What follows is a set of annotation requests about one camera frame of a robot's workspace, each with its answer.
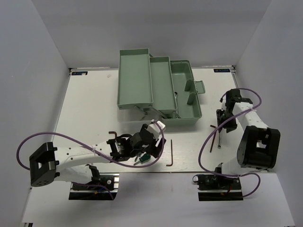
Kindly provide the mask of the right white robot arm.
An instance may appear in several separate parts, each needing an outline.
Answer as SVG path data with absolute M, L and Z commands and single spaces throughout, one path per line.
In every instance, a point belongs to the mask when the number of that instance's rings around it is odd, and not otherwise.
M 274 168 L 281 134 L 261 120 L 256 111 L 260 104 L 254 105 L 250 98 L 242 97 L 239 88 L 227 91 L 220 102 L 222 107 L 216 110 L 218 132 L 229 133 L 237 126 L 243 129 L 236 156 L 221 163 L 221 172 L 214 176 L 214 184 L 223 189 L 231 183 L 231 177 Z

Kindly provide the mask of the red hex key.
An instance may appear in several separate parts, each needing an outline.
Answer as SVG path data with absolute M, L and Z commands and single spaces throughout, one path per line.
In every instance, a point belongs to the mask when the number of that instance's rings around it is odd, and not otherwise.
M 216 129 L 216 126 L 214 126 L 214 125 L 210 125 L 210 127 L 213 128 L 213 129 Z M 212 143 L 211 143 L 211 146 L 210 146 L 210 153 L 212 153 L 212 150 L 213 150 L 215 137 L 216 137 L 216 132 L 213 134 Z

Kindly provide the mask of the green plastic toolbox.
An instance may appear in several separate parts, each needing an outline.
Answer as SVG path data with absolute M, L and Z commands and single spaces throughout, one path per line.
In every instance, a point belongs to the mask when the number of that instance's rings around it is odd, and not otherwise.
M 162 120 L 167 126 L 194 125 L 202 117 L 190 61 L 154 57 L 148 48 L 119 52 L 117 117 L 120 122 Z

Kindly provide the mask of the small combination wrench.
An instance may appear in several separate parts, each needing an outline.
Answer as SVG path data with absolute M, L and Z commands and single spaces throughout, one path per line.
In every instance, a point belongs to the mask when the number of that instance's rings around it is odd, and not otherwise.
M 218 139 L 218 145 L 217 145 L 217 148 L 218 148 L 218 149 L 221 149 L 222 132 L 220 132 L 220 133 L 218 134 L 218 136 L 219 136 L 219 139 Z

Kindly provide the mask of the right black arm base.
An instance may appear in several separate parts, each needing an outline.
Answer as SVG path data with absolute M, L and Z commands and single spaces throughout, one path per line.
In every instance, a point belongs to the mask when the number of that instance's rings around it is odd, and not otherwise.
M 242 201 L 239 178 L 228 178 L 211 174 L 198 174 L 192 181 L 198 186 L 199 201 Z

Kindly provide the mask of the long hex key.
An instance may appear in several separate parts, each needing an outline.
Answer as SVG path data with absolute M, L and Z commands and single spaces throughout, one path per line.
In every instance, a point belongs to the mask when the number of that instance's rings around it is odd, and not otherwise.
M 115 131 L 109 131 L 108 134 L 113 135 L 115 138 L 117 137 L 117 133 Z

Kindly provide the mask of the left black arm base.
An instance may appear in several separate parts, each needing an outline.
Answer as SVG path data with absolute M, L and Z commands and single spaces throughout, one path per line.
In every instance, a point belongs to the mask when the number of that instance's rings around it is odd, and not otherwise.
M 69 200 L 71 201 L 113 201 L 119 187 L 119 174 L 100 175 L 98 181 L 87 184 L 71 184 Z

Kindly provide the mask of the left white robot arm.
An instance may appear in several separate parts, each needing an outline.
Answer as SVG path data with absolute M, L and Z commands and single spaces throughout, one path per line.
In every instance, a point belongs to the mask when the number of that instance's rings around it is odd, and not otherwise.
M 121 163 L 134 157 L 159 158 L 166 140 L 166 126 L 160 121 L 143 124 L 140 131 L 122 134 L 95 145 L 79 144 L 73 148 L 57 148 L 52 142 L 41 145 L 29 157 L 32 187 L 42 187 L 54 181 L 75 182 L 94 189 L 99 186 L 98 163 Z

